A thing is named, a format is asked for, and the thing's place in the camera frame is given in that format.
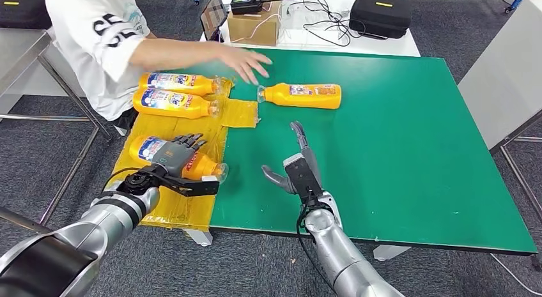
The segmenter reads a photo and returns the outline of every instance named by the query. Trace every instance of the bottle label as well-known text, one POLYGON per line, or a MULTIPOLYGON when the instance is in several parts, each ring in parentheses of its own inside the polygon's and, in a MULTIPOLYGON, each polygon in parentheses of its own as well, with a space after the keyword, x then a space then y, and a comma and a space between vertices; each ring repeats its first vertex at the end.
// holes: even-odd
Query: bottle label
POLYGON ((178 75, 174 73, 153 72, 147 80, 149 88, 157 89, 191 88, 195 83, 195 75, 178 75))
POLYGON ((290 95, 312 95, 311 91, 305 85, 290 85, 290 95))
POLYGON ((152 162, 152 158, 160 148, 167 143, 163 139, 151 136, 143 142, 143 145, 139 148, 139 158, 141 160, 146 160, 152 162))
POLYGON ((182 106, 190 107, 192 99, 192 95, 147 89, 141 97, 141 105, 162 110, 176 109, 182 106))
POLYGON ((335 94, 335 85, 325 84, 322 86, 317 86, 315 89, 317 95, 334 95, 335 94))
POLYGON ((190 171, 192 166, 194 166, 194 161, 196 160, 196 158, 197 158, 197 152, 194 153, 194 156, 186 164, 185 168, 186 168, 187 171, 190 171))

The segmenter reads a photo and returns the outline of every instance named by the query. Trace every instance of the orange bottle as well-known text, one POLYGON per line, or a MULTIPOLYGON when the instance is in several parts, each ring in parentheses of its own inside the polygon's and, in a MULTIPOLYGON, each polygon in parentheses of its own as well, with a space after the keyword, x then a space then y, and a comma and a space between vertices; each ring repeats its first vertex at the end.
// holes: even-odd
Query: orange bottle
POLYGON ((218 100, 207 101, 200 96, 139 88, 132 98, 134 108, 144 114, 196 119, 203 116, 217 117, 218 100))
POLYGON ((165 89, 196 96, 219 93, 220 78, 208 79, 202 75, 177 73, 144 73, 139 78, 139 88, 165 89))
POLYGON ((258 88, 258 102, 269 101, 290 107, 338 109, 341 105, 341 86, 337 84, 286 84, 258 88))
MULTIPOLYGON (((134 139, 128 152, 135 161, 142 165, 149 165, 154 154, 167 142, 158 137, 141 135, 134 139)), ((196 152, 183 168, 182 177, 201 180, 203 176, 215 176, 222 183, 228 176, 228 165, 226 163, 216 163, 206 154, 196 152)))

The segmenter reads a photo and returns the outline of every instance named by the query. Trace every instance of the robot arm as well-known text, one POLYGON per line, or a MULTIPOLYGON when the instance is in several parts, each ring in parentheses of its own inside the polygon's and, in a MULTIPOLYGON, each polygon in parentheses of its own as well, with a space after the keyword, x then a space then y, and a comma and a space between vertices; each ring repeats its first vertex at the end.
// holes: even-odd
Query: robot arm
POLYGON ((79 221, 22 241, 5 253, 0 258, 0 296, 82 296, 98 277, 105 255, 156 207, 159 187, 188 197, 216 194, 219 182, 213 176, 202 181, 179 178, 205 143, 196 142, 200 137, 187 135, 167 143, 151 165, 104 190, 79 221))
POLYGON ((288 176, 276 174, 266 165, 262 170, 272 183, 288 193, 299 195, 302 212, 297 227, 304 221, 305 229, 313 237, 328 283, 338 296, 403 296, 378 274, 344 233, 335 199, 321 188, 318 164, 301 124, 293 122, 290 126, 297 135, 301 153, 284 160, 288 176))

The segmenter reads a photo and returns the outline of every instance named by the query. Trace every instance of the gray carpet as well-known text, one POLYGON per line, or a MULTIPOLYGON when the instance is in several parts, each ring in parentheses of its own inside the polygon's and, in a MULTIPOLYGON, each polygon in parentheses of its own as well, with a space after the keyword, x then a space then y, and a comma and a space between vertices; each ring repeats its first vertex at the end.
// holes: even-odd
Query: gray carpet
MULTIPOLYGON (((501 0, 411 1, 412 34, 420 53, 445 58, 457 81, 508 18, 501 0)), ((192 0, 137 2, 157 36, 199 39, 201 7, 192 0)), ((77 114, 67 98, 33 96, 23 97, 12 112, 77 114)), ((90 131, 87 123, 2 121, 0 204, 38 220, 90 131)), ((529 133, 542 135, 542 126, 529 133)), ((53 214, 52 228, 78 219, 88 207, 123 141, 98 137, 53 214)), ((517 143, 511 151, 533 191, 542 194, 542 145, 517 143)), ((503 157, 495 155, 495 162, 540 250, 542 224, 503 157)), ((0 221, 0 253, 31 235, 0 221)), ((214 238, 203 248, 180 230, 138 227, 109 254, 88 296, 332 296, 293 238, 226 232, 214 238)), ((374 247, 359 245, 369 259, 374 247)), ((542 273, 534 271, 528 257, 499 257, 528 286, 542 291, 542 273)), ((416 248, 389 262, 371 262, 406 296, 531 296, 488 254, 416 248)))

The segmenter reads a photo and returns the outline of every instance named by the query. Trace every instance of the yellow plastic sheet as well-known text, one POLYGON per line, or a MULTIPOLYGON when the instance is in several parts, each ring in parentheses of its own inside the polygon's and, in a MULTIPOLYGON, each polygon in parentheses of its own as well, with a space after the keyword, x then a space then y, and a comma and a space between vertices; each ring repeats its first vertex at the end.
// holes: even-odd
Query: yellow plastic sheet
MULTIPOLYGON (((218 119, 211 117, 186 119, 140 114, 126 139, 113 171, 126 167, 141 166, 128 153, 132 141, 140 135, 153 135, 169 140, 181 134, 203 133, 203 139, 208 142, 201 148, 201 151, 216 162, 222 162, 228 132, 227 126, 254 128, 258 115, 258 105, 253 104, 256 102, 244 102, 228 98, 232 86, 231 81, 222 81, 223 94, 214 97, 222 105, 222 112, 219 114, 218 119)), ((115 179, 123 179, 128 174, 130 172, 124 172, 115 179)), ((144 217, 141 223, 166 228, 207 231, 214 202, 214 195, 188 198, 161 187, 158 206, 144 217)))

